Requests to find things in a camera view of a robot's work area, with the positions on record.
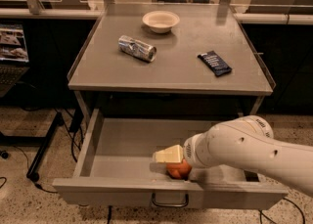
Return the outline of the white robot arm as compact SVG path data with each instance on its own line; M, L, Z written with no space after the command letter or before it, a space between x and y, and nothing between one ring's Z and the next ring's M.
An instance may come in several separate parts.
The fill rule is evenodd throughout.
M313 196L313 147L276 140L270 124L256 115L217 123L182 146L155 152L153 161L186 161L193 168L224 164L263 174Z

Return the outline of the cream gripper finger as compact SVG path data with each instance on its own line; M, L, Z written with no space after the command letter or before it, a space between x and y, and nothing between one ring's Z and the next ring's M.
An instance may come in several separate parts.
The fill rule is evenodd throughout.
M157 163L180 163L183 160L183 148L174 145L153 154L153 159Z
M167 167L165 163L154 163L150 164L150 170L155 173L166 173Z

